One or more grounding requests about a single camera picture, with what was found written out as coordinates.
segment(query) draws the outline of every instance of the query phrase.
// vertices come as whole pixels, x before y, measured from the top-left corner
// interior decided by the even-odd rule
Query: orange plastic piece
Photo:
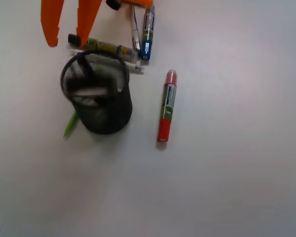
[[[76,30],[81,39],[81,45],[85,45],[87,42],[101,2],[102,0],[79,0]],[[143,7],[153,5],[152,0],[123,0],[123,2]],[[49,47],[55,47],[58,43],[58,25],[63,4],[64,0],[41,0],[40,21]]]
[[[130,4],[136,4],[143,7],[152,6],[153,2],[152,0],[124,0],[123,2],[127,2]]]
[[[42,0],[40,21],[49,47],[58,43],[59,20],[64,0]]]
[[[102,0],[79,0],[77,35],[80,37],[81,45],[87,43],[101,2]]]

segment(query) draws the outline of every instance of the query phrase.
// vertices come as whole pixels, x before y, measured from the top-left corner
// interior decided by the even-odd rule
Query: mesh cup
[[[90,98],[70,93],[70,80],[86,79],[84,68],[78,63],[84,57],[93,72],[101,72],[106,78],[116,81],[116,94],[113,99],[96,103]],[[129,91],[129,72],[125,63],[116,55],[101,50],[90,50],[74,56],[64,67],[61,74],[63,94],[74,106],[80,120],[91,132],[112,134],[121,130],[129,121],[133,111]]]

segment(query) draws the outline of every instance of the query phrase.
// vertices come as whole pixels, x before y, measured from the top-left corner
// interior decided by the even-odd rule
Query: marker
[[[177,92],[177,80],[177,72],[175,70],[169,70],[163,87],[158,142],[167,142],[169,140],[170,125]]]
[[[139,37],[139,31],[137,27],[137,19],[136,19],[136,13],[135,13],[135,7],[133,6],[133,17],[132,17],[132,27],[133,27],[133,48],[138,53],[138,55],[141,55],[142,47],[140,45],[140,37]]]
[[[74,34],[68,35],[68,43],[73,44],[76,47],[82,47],[85,49],[101,49],[108,52],[116,53],[123,60],[128,62],[134,62],[138,58],[138,53],[132,48],[108,42],[101,42],[97,39],[88,38],[86,45],[80,45],[80,38]]]
[[[79,116],[78,116],[77,112],[74,111],[73,115],[71,116],[71,118],[70,118],[70,120],[69,120],[69,122],[67,124],[66,130],[65,130],[65,133],[64,133],[64,138],[68,138],[69,137],[69,135],[75,129],[78,121],[79,121]]]
[[[142,59],[149,60],[153,39],[154,29],[154,6],[147,7],[145,18],[144,18],[144,36],[143,36],[143,48],[142,48]]]
[[[83,52],[82,50],[80,49],[70,49],[70,52],[73,53],[73,54],[77,54],[77,53],[81,53]],[[99,63],[98,59],[94,59],[94,61],[92,60],[92,55],[89,54],[89,55],[86,55],[86,59],[89,63]],[[129,63],[129,62],[124,62],[128,69],[130,71],[134,71],[134,72],[139,72],[141,73],[142,71],[144,71],[145,69],[142,67],[142,66],[139,66],[139,65],[136,65],[135,63]]]

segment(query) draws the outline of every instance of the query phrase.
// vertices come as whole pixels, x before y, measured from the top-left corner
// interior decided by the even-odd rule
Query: blue marker cap
[[[149,60],[150,59],[151,46],[152,46],[151,41],[149,41],[149,40],[144,40],[143,41],[143,46],[142,46],[142,59],[143,60]]]

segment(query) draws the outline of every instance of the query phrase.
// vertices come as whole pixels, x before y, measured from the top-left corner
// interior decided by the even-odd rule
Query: black mesh pen holder
[[[130,119],[129,72],[114,54],[100,50],[78,53],[62,71],[61,88],[91,132],[112,134]]]

